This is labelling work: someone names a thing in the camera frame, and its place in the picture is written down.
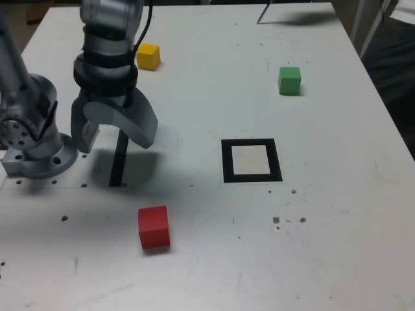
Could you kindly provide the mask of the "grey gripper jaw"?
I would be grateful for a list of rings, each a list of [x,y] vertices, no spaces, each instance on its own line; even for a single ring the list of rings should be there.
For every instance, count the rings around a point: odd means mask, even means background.
[[[89,102],[83,108],[84,116],[93,124],[115,126],[134,143],[148,149],[154,143],[158,119],[146,96],[134,89],[127,107],[102,102]]]
[[[99,132],[99,125],[89,121],[84,116],[84,106],[89,102],[87,94],[80,91],[71,106],[71,136],[77,149],[88,154]]]

